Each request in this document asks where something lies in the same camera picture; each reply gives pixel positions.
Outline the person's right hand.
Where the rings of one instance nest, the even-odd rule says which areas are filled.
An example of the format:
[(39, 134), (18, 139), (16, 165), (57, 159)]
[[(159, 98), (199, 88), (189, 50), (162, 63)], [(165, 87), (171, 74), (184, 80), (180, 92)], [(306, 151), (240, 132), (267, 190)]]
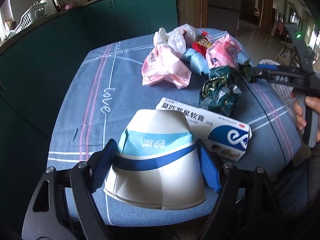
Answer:
[(298, 129), (303, 132), (304, 143), (313, 147), (319, 142), (319, 98), (306, 96), (296, 89), (291, 98), (295, 99), (294, 113)]

